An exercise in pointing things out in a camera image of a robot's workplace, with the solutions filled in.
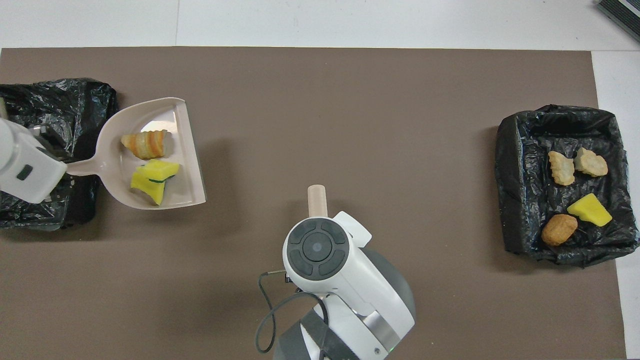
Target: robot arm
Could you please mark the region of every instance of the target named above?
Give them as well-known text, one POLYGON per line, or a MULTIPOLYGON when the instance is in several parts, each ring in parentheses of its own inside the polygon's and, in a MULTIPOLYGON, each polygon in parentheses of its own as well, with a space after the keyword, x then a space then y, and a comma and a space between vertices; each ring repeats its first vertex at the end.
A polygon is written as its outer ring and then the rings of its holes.
POLYGON ((24 126, 0 119, 0 190, 37 204, 67 171, 24 126))
MULTIPOLYGON (((311 205, 311 189, 309 195, 309 209, 322 209, 311 205)), ((318 309, 312 310, 280 337, 275 358, 288 359, 284 344, 297 343, 311 359, 320 348, 329 358, 384 359, 415 324, 411 289, 384 257, 364 248, 371 239, 364 226, 345 212, 320 214, 291 229, 282 256, 293 283, 324 299, 329 326, 318 329, 318 309)))

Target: fried food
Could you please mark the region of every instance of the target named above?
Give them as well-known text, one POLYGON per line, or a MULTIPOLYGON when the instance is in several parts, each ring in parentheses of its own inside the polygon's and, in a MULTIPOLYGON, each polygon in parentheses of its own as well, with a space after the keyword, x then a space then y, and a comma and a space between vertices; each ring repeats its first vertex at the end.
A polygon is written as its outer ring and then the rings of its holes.
POLYGON ((609 172, 607 162, 595 152, 581 147, 574 159, 575 169, 593 177, 604 176, 609 172))
POLYGON ((575 181, 573 176, 573 160, 565 158, 559 152, 549 152, 549 162, 551 163, 551 176, 557 184, 566 186, 575 181))
POLYGON ((554 215, 542 229, 542 241, 550 246, 558 246, 569 240, 578 228, 578 220, 571 215, 554 215))
POLYGON ((167 130, 144 131, 122 135, 120 142, 139 159, 147 160, 164 156, 164 138, 167 130))
POLYGON ((596 195, 592 193, 570 205, 567 208, 567 212, 579 217, 582 221, 592 222, 597 226, 607 225, 613 220, 611 214, 602 206, 596 195))

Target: fake bread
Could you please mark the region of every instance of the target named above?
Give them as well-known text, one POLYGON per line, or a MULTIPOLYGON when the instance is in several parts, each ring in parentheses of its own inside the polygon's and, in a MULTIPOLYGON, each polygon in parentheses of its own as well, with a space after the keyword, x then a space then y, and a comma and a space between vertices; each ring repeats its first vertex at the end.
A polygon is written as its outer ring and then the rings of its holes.
POLYGON ((551 176, 556 184, 571 185, 575 181, 573 176, 573 160, 565 158, 559 152, 549 151, 549 162, 551 163, 551 176))
POLYGON ((595 152, 583 147, 578 149, 578 155, 576 155, 573 163, 576 170, 593 177, 604 176, 609 172, 607 162, 602 156, 596 155, 595 152))
POLYGON ((164 138, 167 130, 144 131, 137 134, 122 135, 120 142, 142 160, 162 158, 164 156, 164 138))
POLYGON ((571 215, 554 215, 542 229, 542 241, 558 246, 567 241, 578 228, 578 220, 571 215))

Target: white table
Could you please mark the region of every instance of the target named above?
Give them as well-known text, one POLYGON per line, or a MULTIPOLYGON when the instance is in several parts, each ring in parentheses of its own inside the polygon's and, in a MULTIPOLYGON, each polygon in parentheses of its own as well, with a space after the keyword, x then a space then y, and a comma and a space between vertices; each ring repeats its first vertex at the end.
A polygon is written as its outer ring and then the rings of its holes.
MULTIPOLYGON (((640 214, 640 43, 592 0, 0 0, 2 47, 299 46, 592 51, 640 214)), ((640 357, 640 253, 616 260, 627 357, 640 357)))

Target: black button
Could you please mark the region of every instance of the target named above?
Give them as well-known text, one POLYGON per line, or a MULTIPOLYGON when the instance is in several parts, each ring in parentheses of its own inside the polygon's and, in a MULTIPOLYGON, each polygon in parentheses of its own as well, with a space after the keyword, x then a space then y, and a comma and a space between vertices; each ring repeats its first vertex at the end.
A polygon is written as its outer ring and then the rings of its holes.
POLYGON ((330 274, 332 271, 337 270, 342 264, 343 259, 344 251, 336 250, 329 261, 319 266, 318 270, 320 271, 320 275, 330 274))
POLYGON ((331 239, 324 233, 311 233, 302 244, 302 252, 311 261, 322 261, 331 254, 331 239))
POLYGON ((27 176, 29 176, 32 170, 33 170, 33 167, 31 165, 25 165, 22 168, 22 170, 20 170, 18 175, 16 175, 16 177, 18 178, 18 180, 24 181, 27 178, 27 176))
POLYGON ((289 235, 289 242, 292 244, 298 244, 302 240, 302 238, 316 228, 316 221, 313 219, 305 220, 298 224, 293 231, 291 231, 291 235, 289 235))
POLYGON ((336 244, 344 244, 347 241, 347 234, 345 234, 342 227, 335 222, 325 221, 320 228, 327 233, 330 233, 336 244))
POLYGON ((314 270, 314 267, 310 263, 307 263, 302 259, 299 250, 293 250, 290 252, 289 259, 291 260, 291 263, 293 263, 293 266, 303 274, 311 275, 314 270))

